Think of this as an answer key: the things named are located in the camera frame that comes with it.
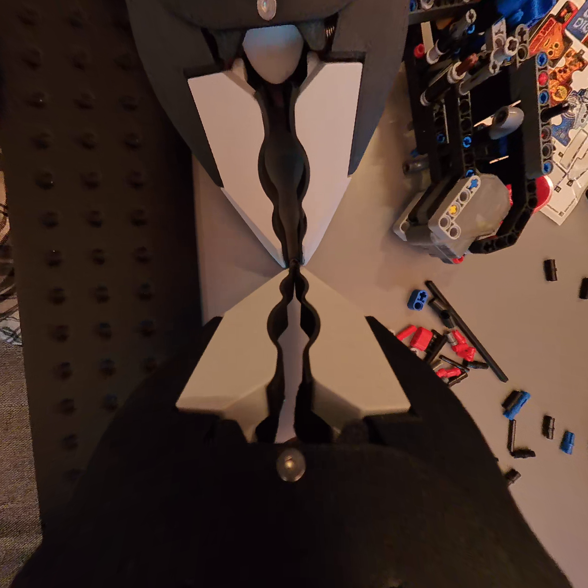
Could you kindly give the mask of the colourful sticker sheet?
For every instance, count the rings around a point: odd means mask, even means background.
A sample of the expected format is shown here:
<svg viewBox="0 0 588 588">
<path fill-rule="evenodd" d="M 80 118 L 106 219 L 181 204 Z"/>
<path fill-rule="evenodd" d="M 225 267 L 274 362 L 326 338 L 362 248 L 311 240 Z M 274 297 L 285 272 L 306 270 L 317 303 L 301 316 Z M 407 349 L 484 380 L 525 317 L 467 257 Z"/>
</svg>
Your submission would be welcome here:
<svg viewBox="0 0 588 588">
<path fill-rule="evenodd" d="M 549 106 L 569 104 L 550 122 L 553 190 L 540 208 L 561 225 L 587 193 L 587 1 L 557 1 L 533 29 L 530 48 L 548 58 Z"/>
</svg>

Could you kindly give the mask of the black toy brick vehicle frame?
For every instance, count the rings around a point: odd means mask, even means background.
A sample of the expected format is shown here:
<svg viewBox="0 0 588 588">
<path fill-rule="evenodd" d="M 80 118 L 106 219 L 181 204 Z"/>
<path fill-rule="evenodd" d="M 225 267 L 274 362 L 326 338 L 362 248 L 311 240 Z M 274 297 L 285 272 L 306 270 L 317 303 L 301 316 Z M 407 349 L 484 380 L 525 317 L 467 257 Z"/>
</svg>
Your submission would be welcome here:
<svg viewBox="0 0 588 588">
<path fill-rule="evenodd" d="M 507 27 L 494 1 L 410 1 L 403 53 L 415 157 L 405 173 L 429 186 L 393 232 L 455 265 L 513 246 L 553 170 L 548 58 L 530 27 Z"/>
</svg>

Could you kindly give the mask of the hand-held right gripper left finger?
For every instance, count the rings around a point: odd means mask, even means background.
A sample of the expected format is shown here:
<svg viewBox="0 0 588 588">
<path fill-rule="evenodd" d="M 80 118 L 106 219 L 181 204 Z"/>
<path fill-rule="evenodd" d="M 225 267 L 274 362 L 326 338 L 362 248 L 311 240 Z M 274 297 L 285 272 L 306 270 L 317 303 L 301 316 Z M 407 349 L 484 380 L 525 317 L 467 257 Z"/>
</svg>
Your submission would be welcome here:
<svg viewBox="0 0 588 588">
<path fill-rule="evenodd" d="M 246 440 L 274 443 L 285 399 L 283 349 L 295 273 L 284 270 L 228 310 L 176 407 L 239 424 Z"/>
</svg>

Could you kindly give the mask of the dark perforated panel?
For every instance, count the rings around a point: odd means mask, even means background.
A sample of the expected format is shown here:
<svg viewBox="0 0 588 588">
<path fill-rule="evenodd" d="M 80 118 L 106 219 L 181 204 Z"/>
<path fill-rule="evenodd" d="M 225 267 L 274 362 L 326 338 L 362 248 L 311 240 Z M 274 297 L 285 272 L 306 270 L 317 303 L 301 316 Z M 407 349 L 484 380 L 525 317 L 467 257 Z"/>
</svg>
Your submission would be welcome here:
<svg viewBox="0 0 588 588">
<path fill-rule="evenodd" d="M 192 155 L 124 1 L 1 1 L 1 148 L 47 525 L 202 323 Z"/>
</svg>

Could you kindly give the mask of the grey desk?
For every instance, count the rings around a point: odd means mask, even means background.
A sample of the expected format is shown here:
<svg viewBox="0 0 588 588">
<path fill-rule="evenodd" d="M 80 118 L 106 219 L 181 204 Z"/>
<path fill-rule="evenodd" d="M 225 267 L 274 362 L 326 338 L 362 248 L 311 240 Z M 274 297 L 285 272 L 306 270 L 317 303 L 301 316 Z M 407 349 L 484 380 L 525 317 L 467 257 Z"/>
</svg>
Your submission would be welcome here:
<svg viewBox="0 0 588 588">
<path fill-rule="evenodd" d="M 470 255 L 448 265 L 411 249 L 392 230 L 398 211 L 428 183 L 426 172 L 405 176 L 401 165 L 415 147 L 408 86 L 401 66 L 386 108 L 327 231 L 307 268 L 364 314 L 390 330 L 408 324 L 436 327 L 430 308 L 410 312 L 410 292 L 436 283 L 507 377 L 511 361 L 501 331 L 555 332 L 587 342 L 587 301 L 578 298 L 587 276 L 587 199 L 563 225 L 532 215 L 514 246 Z M 556 282 L 543 262 L 554 259 Z M 511 495 L 533 532 L 573 587 L 587 587 L 587 491 L 549 487 L 533 479 L 531 461 L 502 466 L 521 473 Z"/>
</svg>

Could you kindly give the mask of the blue plastic bag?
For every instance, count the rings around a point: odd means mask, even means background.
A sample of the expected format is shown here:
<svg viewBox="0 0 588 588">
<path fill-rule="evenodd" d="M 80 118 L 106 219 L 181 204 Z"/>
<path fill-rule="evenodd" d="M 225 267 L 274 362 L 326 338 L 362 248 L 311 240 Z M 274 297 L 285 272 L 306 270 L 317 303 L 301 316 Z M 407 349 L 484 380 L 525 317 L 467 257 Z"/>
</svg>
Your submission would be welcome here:
<svg viewBox="0 0 588 588">
<path fill-rule="evenodd" d="M 506 21 L 507 27 L 519 24 L 532 27 L 553 9 L 557 1 L 495 1 L 496 10 Z"/>
</svg>

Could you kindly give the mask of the scattered small toy brick pieces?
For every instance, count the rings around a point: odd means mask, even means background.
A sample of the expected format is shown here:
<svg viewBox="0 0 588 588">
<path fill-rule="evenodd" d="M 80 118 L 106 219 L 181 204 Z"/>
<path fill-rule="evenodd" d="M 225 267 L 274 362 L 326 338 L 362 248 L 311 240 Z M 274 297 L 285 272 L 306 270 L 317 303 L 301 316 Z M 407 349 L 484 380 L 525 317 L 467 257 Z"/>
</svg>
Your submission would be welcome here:
<svg viewBox="0 0 588 588">
<path fill-rule="evenodd" d="M 411 340 L 419 326 L 399 334 Z M 422 364 L 432 351 L 430 372 L 440 372 L 444 383 L 467 410 L 502 466 L 531 461 L 533 479 L 549 487 L 571 484 L 587 491 L 587 343 L 565 332 L 523 334 L 501 331 L 511 361 L 511 378 L 503 383 L 454 326 L 433 332 L 425 352 L 416 351 Z"/>
</svg>

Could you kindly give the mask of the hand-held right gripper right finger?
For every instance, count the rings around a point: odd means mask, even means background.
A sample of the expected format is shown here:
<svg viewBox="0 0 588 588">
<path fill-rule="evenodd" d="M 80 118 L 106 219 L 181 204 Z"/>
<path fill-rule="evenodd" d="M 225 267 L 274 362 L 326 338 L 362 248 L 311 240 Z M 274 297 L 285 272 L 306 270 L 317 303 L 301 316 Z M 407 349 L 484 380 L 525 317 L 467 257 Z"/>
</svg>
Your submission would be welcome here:
<svg viewBox="0 0 588 588">
<path fill-rule="evenodd" d="M 296 275 L 308 338 L 296 396 L 296 435 L 330 443 L 351 422 L 406 415 L 410 401 L 362 311 L 305 269 Z"/>
</svg>

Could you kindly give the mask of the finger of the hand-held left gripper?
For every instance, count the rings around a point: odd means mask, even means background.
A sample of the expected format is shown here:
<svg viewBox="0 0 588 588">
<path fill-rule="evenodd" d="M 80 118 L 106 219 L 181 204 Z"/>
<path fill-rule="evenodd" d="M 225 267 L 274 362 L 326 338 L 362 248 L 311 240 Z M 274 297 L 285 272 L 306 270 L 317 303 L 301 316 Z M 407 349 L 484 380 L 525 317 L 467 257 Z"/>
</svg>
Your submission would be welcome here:
<svg viewBox="0 0 588 588">
<path fill-rule="evenodd" d="M 280 73 L 306 74 L 293 107 L 294 130 L 305 150 L 310 174 L 302 201 L 307 228 L 303 262 L 317 250 L 350 182 L 349 164 L 359 89 L 361 62 L 323 62 L 313 52 L 281 55 Z"/>
<path fill-rule="evenodd" d="M 222 181 L 222 192 L 283 268 L 282 244 L 272 224 L 273 203 L 259 177 L 265 138 L 262 112 L 243 59 L 229 70 L 187 80 Z"/>
</svg>

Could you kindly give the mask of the long black toy brick axle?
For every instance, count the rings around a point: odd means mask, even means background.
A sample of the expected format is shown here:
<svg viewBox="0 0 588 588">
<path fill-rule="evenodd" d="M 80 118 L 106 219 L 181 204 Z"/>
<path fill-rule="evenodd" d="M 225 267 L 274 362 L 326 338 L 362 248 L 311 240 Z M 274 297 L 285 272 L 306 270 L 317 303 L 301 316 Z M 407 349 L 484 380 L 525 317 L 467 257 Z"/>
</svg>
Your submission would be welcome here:
<svg viewBox="0 0 588 588">
<path fill-rule="evenodd" d="M 459 329 L 463 332 L 466 336 L 467 340 L 472 344 L 472 346 L 476 349 L 476 352 L 480 357 L 488 364 L 489 368 L 492 372 L 497 376 L 497 378 L 503 382 L 507 383 L 509 378 L 506 376 L 505 372 L 502 368 L 498 365 L 496 360 L 489 354 L 487 349 L 481 344 L 480 340 L 477 336 L 473 333 L 470 327 L 466 324 L 460 314 L 455 310 L 455 308 L 451 305 L 445 295 L 440 291 L 437 285 L 431 281 L 426 280 L 424 282 L 425 286 L 430 290 L 434 298 L 437 298 L 442 305 L 445 306 L 445 309 L 449 312 L 452 316 L 454 321 L 456 322 Z"/>
</svg>

